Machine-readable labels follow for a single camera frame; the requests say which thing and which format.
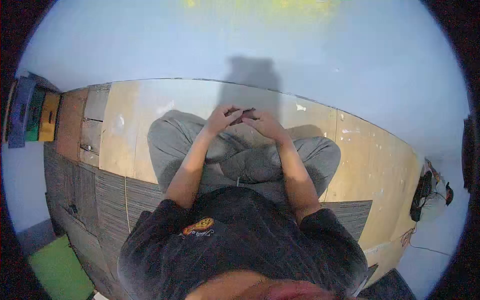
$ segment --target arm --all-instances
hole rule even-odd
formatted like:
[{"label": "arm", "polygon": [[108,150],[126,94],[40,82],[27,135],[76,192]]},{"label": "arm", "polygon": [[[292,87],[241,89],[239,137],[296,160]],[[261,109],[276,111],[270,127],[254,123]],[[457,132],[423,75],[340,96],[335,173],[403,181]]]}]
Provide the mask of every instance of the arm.
[{"label": "arm", "polygon": [[321,208],[312,179],[282,125],[268,113],[254,111],[253,116],[257,120],[243,119],[243,122],[277,143],[288,202],[292,206],[297,224],[300,224],[303,218]]},{"label": "arm", "polygon": [[207,125],[200,130],[187,156],[183,159],[180,168],[168,186],[167,194],[165,195],[166,199],[173,200],[178,206],[183,208],[192,207],[198,192],[200,179],[202,178],[205,155],[210,142],[218,133],[242,115],[242,110],[240,109],[225,117],[229,109],[240,108],[232,105],[220,106],[212,112],[212,115],[208,118]]}]

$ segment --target small object in hands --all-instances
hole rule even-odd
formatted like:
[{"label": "small object in hands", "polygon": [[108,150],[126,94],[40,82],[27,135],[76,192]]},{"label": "small object in hands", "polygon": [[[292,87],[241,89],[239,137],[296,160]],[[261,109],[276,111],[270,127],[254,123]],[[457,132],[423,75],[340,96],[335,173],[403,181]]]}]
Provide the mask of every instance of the small object in hands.
[{"label": "small object in hands", "polygon": [[[227,113],[225,114],[225,117],[228,117],[229,115],[231,115],[235,111],[237,111],[237,109],[231,109],[231,110],[227,111]],[[244,110],[242,115],[238,119],[236,119],[235,121],[230,123],[230,126],[242,123],[242,120],[241,120],[242,118],[249,118],[249,119],[254,119],[255,120],[255,117],[253,116],[254,111],[255,111],[255,108],[249,108],[249,109]]]}]

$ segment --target white wall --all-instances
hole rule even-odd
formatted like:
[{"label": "white wall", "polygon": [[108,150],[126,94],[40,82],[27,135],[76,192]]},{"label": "white wall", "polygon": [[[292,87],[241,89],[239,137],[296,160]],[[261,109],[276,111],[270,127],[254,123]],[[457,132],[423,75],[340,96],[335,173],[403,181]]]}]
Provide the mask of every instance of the white wall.
[{"label": "white wall", "polygon": [[2,183],[16,233],[50,218],[45,192],[43,142],[27,142],[25,148],[1,147]]},{"label": "white wall", "polygon": [[[280,87],[248,72],[230,76],[237,56],[271,59]],[[449,42],[416,0],[59,0],[28,44],[24,69],[62,90],[165,77],[277,88],[356,114],[420,156],[451,160],[444,175],[458,177],[465,83]],[[461,188],[455,192],[455,230],[447,237],[425,228],[434,246],[451,249],[458,238],[466,204]],[[437,257],[420,255],[403,274],[409,283],[436,281],[441,268],[424,266]]]}]

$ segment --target green mat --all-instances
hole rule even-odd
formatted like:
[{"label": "green mat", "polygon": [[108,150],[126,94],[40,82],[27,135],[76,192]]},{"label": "green mat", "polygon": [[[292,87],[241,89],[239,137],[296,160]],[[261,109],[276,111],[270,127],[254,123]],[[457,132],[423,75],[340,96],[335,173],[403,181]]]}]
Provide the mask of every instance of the green mat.
[{"label": "green mat", "polygon": [[86,300],[94,285],[70,248],[67,235],[29,257],[35,275],[53,300]]}]

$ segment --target paint stain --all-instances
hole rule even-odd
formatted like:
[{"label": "paint stain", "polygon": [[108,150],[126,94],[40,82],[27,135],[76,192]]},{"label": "paint stain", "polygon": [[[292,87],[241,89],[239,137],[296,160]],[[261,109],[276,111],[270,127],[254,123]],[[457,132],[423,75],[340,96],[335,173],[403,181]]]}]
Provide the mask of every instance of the paint stain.
[{"label": "paint stain", "polygon": [[297,104],[297,110],[303,110],[303,111],[307,111],[307,108],[305,106],[302,106],[300,104]]}]

